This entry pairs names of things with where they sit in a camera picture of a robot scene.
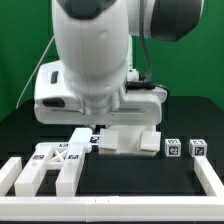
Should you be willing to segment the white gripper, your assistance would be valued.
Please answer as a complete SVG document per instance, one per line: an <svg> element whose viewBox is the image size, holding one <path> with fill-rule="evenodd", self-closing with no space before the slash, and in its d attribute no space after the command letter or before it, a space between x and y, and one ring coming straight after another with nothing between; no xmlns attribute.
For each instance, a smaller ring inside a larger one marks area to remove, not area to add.
<svg viewBox="0 0 224 224"><path fill-rule="evenodd" d="M162 121L162 104L168 96L162 87L145 82L127 82L112 95L101 92L100 96L84 98L73 93L80 100L79 111L43 111L34 105L37 120L59 125L156 126Z"/></svg>

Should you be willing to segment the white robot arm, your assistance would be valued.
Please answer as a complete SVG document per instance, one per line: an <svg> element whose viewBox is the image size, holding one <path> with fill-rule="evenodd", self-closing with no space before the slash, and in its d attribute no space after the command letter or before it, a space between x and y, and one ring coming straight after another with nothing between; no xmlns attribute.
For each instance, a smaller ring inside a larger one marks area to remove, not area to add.
<svg viewBox="0 0 224 224"><path fill-rule="evenodd" d="M167 93L130 71L129 38L176 42L199 23L204 0L52 0L59 59L40 67L36 118L45 124L151 125Z"/></svg>

